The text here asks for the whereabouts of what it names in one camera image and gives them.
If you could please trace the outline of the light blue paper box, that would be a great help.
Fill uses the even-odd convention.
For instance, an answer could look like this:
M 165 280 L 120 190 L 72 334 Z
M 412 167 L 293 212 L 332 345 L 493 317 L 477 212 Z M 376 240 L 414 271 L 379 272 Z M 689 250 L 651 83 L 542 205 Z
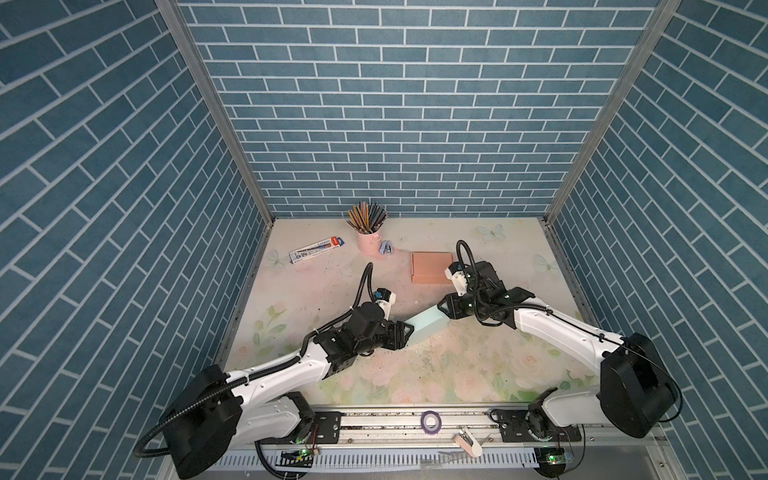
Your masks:
M 431 308 L 405 320 L 404 323 L 413 328 L 406 342 L 406 346 L 412 347 L 427 340 L 432 335 L 444 330 L 449 325 L 450 321 L 451 319 L 437 306 L 432 306 Z

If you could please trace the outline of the orange paper box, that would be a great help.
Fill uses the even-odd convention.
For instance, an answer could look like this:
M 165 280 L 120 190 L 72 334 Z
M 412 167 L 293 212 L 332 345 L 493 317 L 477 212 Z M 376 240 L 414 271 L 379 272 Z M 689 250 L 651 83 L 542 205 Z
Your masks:
M 449 252 L 412 252 L 411 281 L 416 285 L 450 284 L 446 270 L 454 262 Z

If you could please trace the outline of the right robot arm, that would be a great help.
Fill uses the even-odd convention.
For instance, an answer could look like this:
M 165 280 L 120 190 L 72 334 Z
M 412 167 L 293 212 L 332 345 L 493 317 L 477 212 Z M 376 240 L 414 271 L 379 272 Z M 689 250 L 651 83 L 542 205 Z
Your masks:
M 677 382 L 646 336 L 601 330 L 552 308 L 526 289 L 508 289 L 486 261 L 456 261 L 445 276 L 455 291 L 438 309 L 448 318 L 478 314 L 492 324 L 537 337 L 594 375 L 591 386 L 551 387 L 533 400 L 526 417 L 532 436 L 547 440 L 562 428 L 599 424 L 642 438 L 656 424 L 671 420 L 670 409 L 682 407 Z

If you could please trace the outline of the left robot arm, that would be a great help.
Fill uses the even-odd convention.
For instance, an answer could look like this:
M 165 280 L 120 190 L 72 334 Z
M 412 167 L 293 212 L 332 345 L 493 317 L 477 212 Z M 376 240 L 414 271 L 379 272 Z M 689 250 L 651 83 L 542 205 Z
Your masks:
M 351 367 L 360 356 L 407 346 L 415 326 L 389 317 L 389 304 L 365 302 L 308 333 L 299 350 L 261 366 L 205 368 L 176 396 L 159 422 L 176 473 L 190 479 L 242 443 L 302 439 L 314 412 L 299 388 Z

